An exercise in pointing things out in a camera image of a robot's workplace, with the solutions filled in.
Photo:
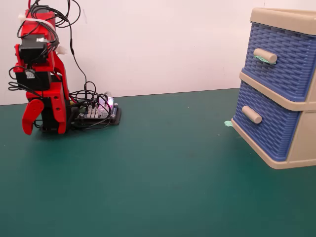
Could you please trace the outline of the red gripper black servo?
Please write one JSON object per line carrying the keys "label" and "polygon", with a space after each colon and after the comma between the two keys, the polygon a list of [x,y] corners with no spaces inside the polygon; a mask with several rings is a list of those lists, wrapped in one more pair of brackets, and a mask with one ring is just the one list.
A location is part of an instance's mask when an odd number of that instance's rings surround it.
{"label": "red gripper black servo", "polygon": [[[69,99],[66,70],[63,62],[56,53],[50,53],[46,62],[29,65],[22,59],[13,67],[18,83],[34,90],[50,89],[50,98],[55,120],[59,123],[58,134],[64,134],[67,126],[66,99]],[[25,134],[31,135],[34,121],[44,109],[41,99],[31,100],[22,116],[22,129]]]}

